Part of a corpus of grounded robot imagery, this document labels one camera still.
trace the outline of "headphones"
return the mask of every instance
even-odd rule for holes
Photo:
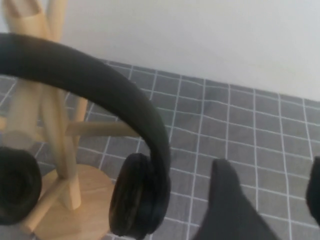
[[[0,33],[0,74],[51,85],[117,115],[147,143],[150,156],[129,155],[115,184],[111,231],[143,239],[162,223],[169,204],[170,147],[166,128],[149,99],[98,59],[51,41]]]

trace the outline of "wooden stand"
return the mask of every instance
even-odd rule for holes
[[[67,0],[50,0],[47,16],[37,0],[2,0],[2,9],[12,32],[58,41],[66,4]],[[80,97],[70,122],[65,95],[61,89],[20,80],[7,118],[0,117],[5,146],[28,149],[35,141],[48,142],[56,166],[43,177],[40,200],[21,228],[41,240],[99,240],[109,231],[114,186],[100,170],[76,164],[80,135],[137,133],[122,122],[83,122],[88,101]],[[43,128],[37,127],[39,112]]]
[[[102,171],[88,165],[77,165],[81,206],[67,210],[55,201],[45,214],[35,235],[42,240],[98,240],[109,230],[109,207],[114,186]],[[54,170],[43,179],[43,191],[57,178]]]

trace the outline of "ear cushion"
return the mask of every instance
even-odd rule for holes
[[[23,220],[37,204],[41,188],[36,159],[27,151],[0,147],[0,225]]]
[[[149,232],[155,196],[148,164],[145,155],[133,153],[121,168],[109,210],[110,229],[118,236],[143,239]]]

